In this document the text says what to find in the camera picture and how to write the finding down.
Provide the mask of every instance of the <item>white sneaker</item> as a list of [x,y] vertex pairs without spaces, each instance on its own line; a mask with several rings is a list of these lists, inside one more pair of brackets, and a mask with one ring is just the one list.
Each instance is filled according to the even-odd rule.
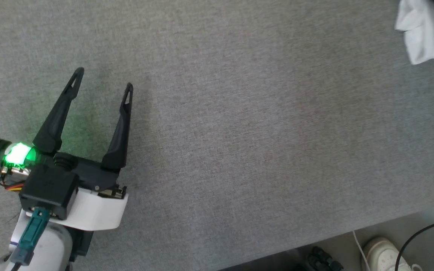
[[[366,244],[364,253],[370,271],[394,271],[399,251],[388,239],[377,237]],[[361,259],[361,269],[367,271],[364,259]],[[415,264],[409,266],[405,259],[401,257],[398,271],[413,271],[414,269],[422,271],[420,266]]]

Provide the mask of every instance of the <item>robotic arm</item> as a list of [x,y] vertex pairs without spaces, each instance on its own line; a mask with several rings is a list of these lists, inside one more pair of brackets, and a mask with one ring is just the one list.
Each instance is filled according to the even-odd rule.
[[76,69],[33,146],[0,139],[0,185],[19,193],[22,207],[0,271],[69,271],[78,255],[86,255],[95,230],[120,224],[128,194],[116,181],[126,165],[133,86],[126,86],[101,162],[58,152],[83,72]]

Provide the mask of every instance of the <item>gray table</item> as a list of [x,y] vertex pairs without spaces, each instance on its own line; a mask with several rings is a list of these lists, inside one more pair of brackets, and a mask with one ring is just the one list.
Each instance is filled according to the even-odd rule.
[[[77,271],[217,270],[434,205],[434,60],[396,0],[0,1],[0,137],[74,69],[62,151],[99,159],[136,87],[119,229]],[[0,254],[18,212],[0,189]]]

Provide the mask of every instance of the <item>wire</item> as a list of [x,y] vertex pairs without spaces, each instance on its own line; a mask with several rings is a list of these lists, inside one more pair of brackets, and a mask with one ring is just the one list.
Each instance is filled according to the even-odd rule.
[[398,266],[399,266],[399,260],[401,259],[401,256],[403,255],[403,252],[405,252],[405,248],[408,246],[408,244],[410,244],[410,242],[418,235],[420,235],[421,233],[423,233],[426,230],[429,230],[431,228],[434,228],[434,224],[427,226],[426,228],[422,228],[421,230],[418,230],[414,235],[412,235],[403,245],[403,247],[401,247],[399,253],[398,253],[398,258],[396,259],[396,264],[394,265],[394,271],[398,271]]
[[369,268],[369,264],[367,262],[367,259],[366,259],[366,255],[363,252],[363,249],[361,248],[361,245],[359,244],[358,238],[356,237],[356,232],[354,230],[353,230],[353,235],[355,236],[355,241],[356,241],[356,245],[358,245],[359,252],[361,252],[361,256],[363,256],[363,260],[365,261],[366,268],[367,268],[368,271],[371,271],[371,269]]
[[18,269],[21,267],[21,263],[15,263],[12,267],[11,271],[18,271]]
[[12,190],[12,189],[15,189],[15,188],[21,188],[21,187],[23,187],[23,185],[24,185],[24,183],[19,183],[19,184],[8,186],[5,189],[6,190]]
[[15,219],[17,216],[19,216],[19,213],[15,214],[14,217],[12,217],[10,220],[6,221],[6,223],[3,223],[2,225],[9,223],[11,220]]

